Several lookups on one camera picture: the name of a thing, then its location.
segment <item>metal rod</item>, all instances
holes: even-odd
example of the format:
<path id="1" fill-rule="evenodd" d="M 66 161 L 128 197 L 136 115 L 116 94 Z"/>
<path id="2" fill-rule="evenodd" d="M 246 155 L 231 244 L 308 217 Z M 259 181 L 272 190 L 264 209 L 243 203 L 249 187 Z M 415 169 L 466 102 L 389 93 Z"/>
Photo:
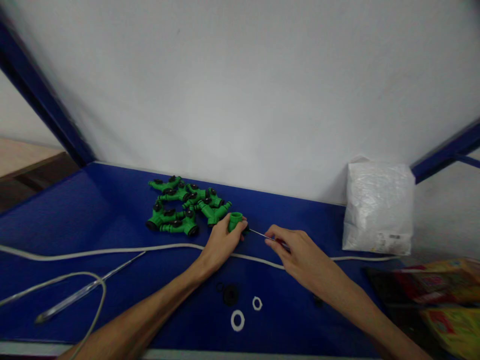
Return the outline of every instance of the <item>metal rod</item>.
<path id="1" fill-rule="evenodd" d="M 270 239 L 270 240 L 275 241 L 275 239 L 272 239 L 271 237 L 265 236 L 265 235 L 263 235 L 262 233 L 253 230 L 252 228 L 250 229 L 250 231 L 252 231 L 252 232 L 254 232 L 255 234 L 258 234 L 258 235 L 260 235 L 260 236 L 263 236 L 264 238 L 267 238 L 267 239 Z"/>
<path id="2" fill-rule="evenodd" d="M 146 251 L 144 252 L 141 252 L 139 253 L 137 256 L 135 256 L 134 258 L 128 260 L 127 262 L 124 262 L 122 265 L 116 267 L 115 269 L 113 269 L 112 271 L 110 271 L 109 273 L 105 274 L 103 277 L 102 277 L 102 280 L 105 281 L 107 280 L 109 277 L 111 277 L 112 275 L 115 275 L 116 273 L 118 273 L 120 270 L 122 270 L 123 268 L 125 268 L 127 265 L 131 264 L 133 261 L 135 261 L 136 259 L 138 259 L 139 257 L 141 257 L 143 254 L 145 254 Z M 80 290 L 78 290 L 77 292 L 74 292 L 72 295 L 70 295 L 69 297 L 67 297 L 66 299 L 64 299 L 63 301 L 59 302 L 57 305 L 51 307 L 50 309 L 48 309 L 47 311 L 45 312 L 42 312 L 40 315 L 38 315 L 35 319 L 35 324 L 42 324 L 48 320 L 50 320 L 53 316 L 55 316 L 56 314 L 58 314 L 59 312 L 61 312 L 62 310 L 68 308 L 70 305 L 72 305 L 73 303 L 77 302 L 78 300 L 80 300 L 81 298 L 83 298 L 85 295 L 87 295 L 88 293 L 90 293 L 93 289 L 95 289 L 100 283 L 98 282 L 98 280 L 94 281 L 94 282 L 91 282 L 89 283 L 88 285 L 82 287 Z"/>

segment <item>white rubber washer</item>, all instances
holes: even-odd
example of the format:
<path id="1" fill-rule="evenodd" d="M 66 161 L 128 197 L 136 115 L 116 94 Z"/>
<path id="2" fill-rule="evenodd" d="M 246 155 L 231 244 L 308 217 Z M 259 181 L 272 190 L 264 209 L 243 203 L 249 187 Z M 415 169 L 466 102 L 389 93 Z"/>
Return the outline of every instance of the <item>white rubber washer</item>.
<path id="1" fill-rule="evenodd" d="M 240 316 L 240 325 L 235 325 L 235 317 L 236 316 Z M 243 328 L 244 328 L 244 325 L 245 325 L 245 318 L 244 318 L 244 313 L 241 312 L 240 310 L 235 310 L 234 312 L 231 313 L 231 318 L 230 318 L 230 323 L 231 323 L 231 327 L 233 328 L 233 330 L 235 330 L 236 332 L 239 332 L 241 331 Z"/>
<path id="2" fill-rule="evenodd" d="M 258 300 L 258 303 L 260 304 L 258 307 L 255 306 L 255 300 Z M 251 304 L 253 305 L 253 308 L 256 310 L 256 311 L 260 311 L 260 309 L 262 308 L 263 304 L 262 304 L 262 300 L 260 300 L 260 298 L 258 296 L 255 296 L 251 302 Z"/>

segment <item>right hand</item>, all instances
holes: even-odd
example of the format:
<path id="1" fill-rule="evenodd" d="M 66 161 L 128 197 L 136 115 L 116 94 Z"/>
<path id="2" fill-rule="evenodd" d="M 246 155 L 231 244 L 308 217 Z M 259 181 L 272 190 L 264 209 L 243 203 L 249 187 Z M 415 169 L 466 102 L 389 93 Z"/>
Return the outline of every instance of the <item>right hand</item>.
<path id="1" fill-rule="evenodd" d="M 338 303 L 347 288 L 355 287 L 355 283 L 305 231 L 272 225 L 265 236 L 283 240 L 290 247 L 289 253 L 279 242 L 265 239 L 265 244 L 280 257 L 285 271 L 328 304 Z"/>

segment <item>forearm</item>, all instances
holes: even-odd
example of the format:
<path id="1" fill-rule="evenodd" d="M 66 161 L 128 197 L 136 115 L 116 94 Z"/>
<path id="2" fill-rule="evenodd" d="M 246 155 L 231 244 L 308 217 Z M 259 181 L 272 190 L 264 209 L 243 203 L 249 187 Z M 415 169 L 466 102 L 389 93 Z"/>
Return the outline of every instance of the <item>forearm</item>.
<path id="1" fill-rule="evenodd" d="M 170 315 L 209 275 L 195 261 L 162 289 L 94 332 L 75 359 L 138 359 Z M 69 359 L 75 349 L 59 359 Z"/>
<path id="2" fill-rule="evenodd" d="M 394 359 L 431 359 L 380 311 L 360 286 L 348 279 L 338 289 L 335 299 L 327 302 L 378 342 Z"/>

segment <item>small green part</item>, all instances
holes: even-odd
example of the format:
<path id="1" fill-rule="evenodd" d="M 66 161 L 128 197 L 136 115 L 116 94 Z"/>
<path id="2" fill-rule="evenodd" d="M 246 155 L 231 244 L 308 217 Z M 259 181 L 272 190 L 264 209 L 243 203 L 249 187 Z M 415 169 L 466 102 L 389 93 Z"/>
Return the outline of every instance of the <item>small green part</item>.
<path id="1" fill-rule="evenodd" d="M 195 223 L 195 212 L 192 211 L 190 216 L 185 216 L 181 223 L 174 221 L 173 223 L 162 224 L 159 230 L 171 234 L 185 233 L 188 236 L 194 236 L 199 233 L 199 226 Z"/>
<path id="2" fill-rule="evenodd" d="M 174 189 L 182 180 L 180 176 L 173 175 L 168 182 L 163 182 L 162 180 L 155 179 L 154 181 L 149 181 L 148 185 L 156 190 L 163 192 L 165 189 Z"/>
<path id="3" fill-rule="evenodd" d="M 188 209 L 192 205 L 195 205 L 196 203 L 198 203 L 200 200 L 201 200 L 200 195 L 196 192 L 193 192 L 192 194 L 190 194 L 190 198 L 187 200 L 187 202 L 184 202 L 181 207 L 184 209 Z"/>
<path id="4" fill-rule="evenodd" d="M 219 208 L 225 202 L 223 199 L 221 199 L 218 196 L 217 192 L 211 187 L 208 188 L 208 196 L 211 199 L 211 203 L 209 204 L 211 208 Z"/>
<path id="5" fill-rule="evenodd" d="M 183 201 L 187 195 L 190 193 L 185 188 L 178 188 L 178 189 L 171 189 L 171 190 L 164 190 L 164 195 L 160 196 L 160 200 L 169 202 L 169 201 L 176 201 L 180 200 Z"/>
<path id="6" fill-rule="evenodd" d="M 153 223 L 157 228 L 159 228 L 162 224 L 180 220 L 185 217 L 185 211 L 176 212 L 175 210 L 172 210 L 165 210 L 159 196 L 155 202 L 155 205 L 153 206 L 151 218 L 148 219 L 147 223 Z"/>
<path id="7" fill-rule="evenodd" d="M 199 200 L 203 200 L 208 197 L 208 192 L 206 190 L 200 190 L 198 185 L 195 184 L 187 184 L 186 188 L 192 194 L 197 194 L 200 196 Z"/>
<path id="8" fill-rule="evenodd" d="M 228 232 L 231 233 L 238 223 L 241 223 L 244 216 L 241 212 L 232 212 L 230 214 L 230 222 L 228 223 Z"/>
<path id="9" fill-rule="evenodd" d="M 218 223 L 229 211 L 232 203 L 229 201 L 225 205 L 220 206 L 219 208 L 211 208 L 210 205 L 200 200 L 198 202 L 198 207 L 200 208 L 201 212 L 205 215 L 208 219 L 208 226 L 212 227 L 216 223 Z"/>

